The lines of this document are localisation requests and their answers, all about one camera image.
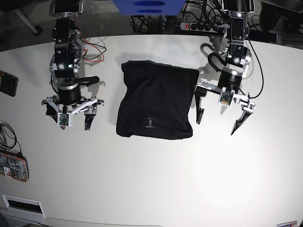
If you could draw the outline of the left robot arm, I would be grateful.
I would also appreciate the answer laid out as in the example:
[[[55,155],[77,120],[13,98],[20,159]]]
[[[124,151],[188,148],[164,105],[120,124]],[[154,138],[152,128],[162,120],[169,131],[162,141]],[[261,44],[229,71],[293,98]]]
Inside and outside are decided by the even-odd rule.
[[[196,123],[200,124],[204,109],[202,108],[202,98],[207,93],[218,94],[218,104],[230,107],[232,104],[240,104],[242,115],[235,121],[232,133],[242,126],[251,116],[256,108],[250,94],[244,94],[241,90],[242,79],[247,76],[253,49],[244,45],[245,39],[249,37],[250,28],[247,22],[248,13],[255,10],[252,0],[223,0],[222,10],[230,17],[213,30],[221,34],[220,41],[228,39],[229,46],[220,46],[218,52],[208,55],[209,65],[220,73],[217,85],[207,82],[197,83],[195,86],[196,101]]]

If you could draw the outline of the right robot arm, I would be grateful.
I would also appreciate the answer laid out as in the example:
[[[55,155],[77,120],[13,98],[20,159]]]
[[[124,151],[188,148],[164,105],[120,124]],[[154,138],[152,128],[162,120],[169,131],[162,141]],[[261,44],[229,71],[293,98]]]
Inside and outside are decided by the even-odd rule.
[[[78,14],[83,13],[81,0],[53,0],[50,15],[56,17],[52,29],[54,55],[50,61],[50,83],[55,95],[42,101],[46,115],[65,129],[71,127],[73,116],[84,113],[84,129],[89,131],[99,105],[104,101],[96,97],[85,98],[81,87],[90,87],[99,82],[99,77],[78,76],[80,64],[84,60],[84,50],[79,43],[80,28],[75,22]]]

